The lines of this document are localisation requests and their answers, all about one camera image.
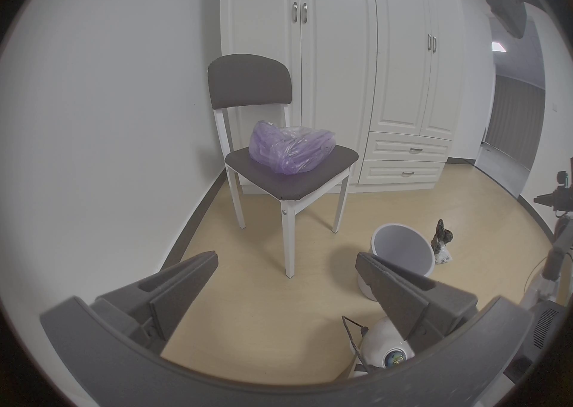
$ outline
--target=white cabinet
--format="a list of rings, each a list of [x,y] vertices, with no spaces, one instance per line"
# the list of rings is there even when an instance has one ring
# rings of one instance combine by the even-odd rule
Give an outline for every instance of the white cabinet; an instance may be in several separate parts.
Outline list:
[[[221,0],[221,49],[285,64],[293,124],[359,154],[350,191],[439,178],[461,99],[460,0]],[[229,110],[233,149],[258,120],[281,124],[280,107]]]
[[[376,77],[375,0],[300,0],[302,124],[334,131],[362,162]],[[358,182],[360,165],[350,183]]]

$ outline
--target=plastic bag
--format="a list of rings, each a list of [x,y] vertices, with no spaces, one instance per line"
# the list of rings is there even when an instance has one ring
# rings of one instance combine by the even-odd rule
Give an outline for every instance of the plastic bag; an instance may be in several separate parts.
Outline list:
[[[297,174],[315,168],[335,145],[331,131],[308,127],[278,128],[261,120],[251,134],[249,155],[275,173]]]
[[[443,221],[440,219],[435,228],[434,238],[432,239],[432,249],[434,250],[436,264],[445,264],[452,260],[452,255],[446,248],[446,243],[449,243],[453,239],[453,233],[443,227]]]

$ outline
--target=white trash bin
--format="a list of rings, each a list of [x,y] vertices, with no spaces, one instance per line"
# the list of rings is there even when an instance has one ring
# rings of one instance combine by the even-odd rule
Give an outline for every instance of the white trash bin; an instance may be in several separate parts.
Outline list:
[[[398,267],[415,274],[430,276],[434,270],[434,251],[427,240],[412,227],[402,224],[384,224],[372,235],[372,253]],[[358,286],[366,297],[376,300],[362,277]]]

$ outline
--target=gray chair cushion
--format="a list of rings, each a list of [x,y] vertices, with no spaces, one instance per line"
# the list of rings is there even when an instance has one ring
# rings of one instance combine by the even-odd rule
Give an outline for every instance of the gray chair cushion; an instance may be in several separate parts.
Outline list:
[[[251,159],[249,148],[245,147],[228,154],[225,163],[279,200],[300,200],[357,160],[358,154],[352,149],[337,145],[314,170],[287,175],[275,173],[270,167]]]
[[[287,67],[260,55],[237,53],[219,57],[209,65],[207,81],[214,110],[292,101]]]

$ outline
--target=ceiling light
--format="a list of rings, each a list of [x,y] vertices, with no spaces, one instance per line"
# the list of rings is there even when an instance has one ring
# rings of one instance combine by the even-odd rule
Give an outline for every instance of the ceiling light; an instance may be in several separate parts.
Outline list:
[[[506,50],[503,48],[503,45],[501,45],[499,42],[492,42],[492,50],[494,52],[506,52]]]

